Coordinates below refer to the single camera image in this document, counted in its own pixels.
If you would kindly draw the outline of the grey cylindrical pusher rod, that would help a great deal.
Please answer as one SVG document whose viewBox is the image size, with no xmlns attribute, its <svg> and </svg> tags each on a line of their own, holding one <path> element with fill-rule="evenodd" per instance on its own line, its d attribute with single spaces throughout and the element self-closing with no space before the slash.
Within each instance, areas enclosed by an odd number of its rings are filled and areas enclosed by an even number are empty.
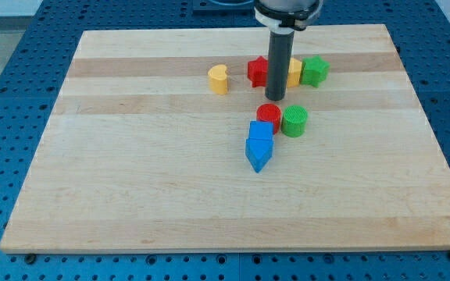
<svg viewBox="0 0 450 281">
<path fill-rule="evenodd" d="M 271 101 L 281 101 L 285 96 L 294 34 L 270 32 L 265 96 Z"/>
</svg>

